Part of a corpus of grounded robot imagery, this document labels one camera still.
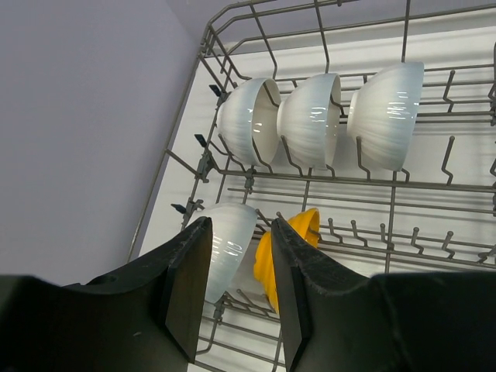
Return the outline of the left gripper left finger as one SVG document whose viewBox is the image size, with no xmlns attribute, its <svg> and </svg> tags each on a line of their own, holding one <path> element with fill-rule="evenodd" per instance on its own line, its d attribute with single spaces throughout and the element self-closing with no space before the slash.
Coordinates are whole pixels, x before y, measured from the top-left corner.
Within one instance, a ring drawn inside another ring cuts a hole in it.
<svg viewBox="0 0 496 372">
<path fill-rule="evenodd" d="M 194 363 L 212 252 L 201 217 L 87 284 L 1 278 L 3 371 L 186 371 Z"/>
</svg>

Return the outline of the white round bowl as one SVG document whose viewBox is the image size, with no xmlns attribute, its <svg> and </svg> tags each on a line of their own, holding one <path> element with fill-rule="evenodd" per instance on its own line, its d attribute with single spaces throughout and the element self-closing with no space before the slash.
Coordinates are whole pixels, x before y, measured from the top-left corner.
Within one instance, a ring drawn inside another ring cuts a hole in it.
<svg viewBox="0 0 496 372">
<path fill-rule="evenodd" d="M 221 104 L 217 116 L 219 133 L 241 163 L 262 166 L 274 159 L 279 144 L 280 103 L 276 82 L 259 77 L 244 81 Z"/>
<path fill-rule="evenodd" d="M 378 166 L 400 171 L 419 112 L 425 65 L 392 64 L 371 77 L 353 93 L 347 135 L 361 139 L 362 153 Z"/>
<path fill-rule="evenodd" d="M 212 220 L 212 255 L 205 301 L 214 304 L 229 288 L 247 252 L 257 213 L 246 204 L 223 202 L 193 212 L 191 220 L 199 217 Z"/>
<path fill-rule="evenodd" d="M 341 114 L 340 76 L 317 74 L 300 83 L 280 104 L 277 134 L 301 167 L 325 170 L 333 162 Z"/>
</svg>

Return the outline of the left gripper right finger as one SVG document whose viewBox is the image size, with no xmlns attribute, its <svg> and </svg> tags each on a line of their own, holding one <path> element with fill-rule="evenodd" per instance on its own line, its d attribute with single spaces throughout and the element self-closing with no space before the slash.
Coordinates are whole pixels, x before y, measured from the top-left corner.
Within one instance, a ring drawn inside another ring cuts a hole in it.
<svg viewBox="0 0 496 372">
<path fill-rule="evenodd" d="M 282 218 L 272 257 L 289 371 L 493 371 L 495 275 L 365 277 Z"/>
</svg>

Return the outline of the yellow plastic bowl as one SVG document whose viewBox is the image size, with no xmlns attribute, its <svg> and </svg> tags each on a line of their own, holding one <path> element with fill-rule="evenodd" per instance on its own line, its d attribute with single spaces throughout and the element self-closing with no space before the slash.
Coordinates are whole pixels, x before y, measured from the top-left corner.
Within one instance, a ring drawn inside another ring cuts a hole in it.
<svg viewBox="0 0 496 372">
<path fill-rule="evenodd" d="M 304 239 L 306 243 L 316 248 L 319 243 L 320 214 L 317 208 L 300 212 L 288 220 L 289 225 Z M 279 313 L 277 286 L 272 257 L 271 231 L 263 234 L 255 255 L 253 275 L 263 285 L 270 306 Z"/>
</svg>

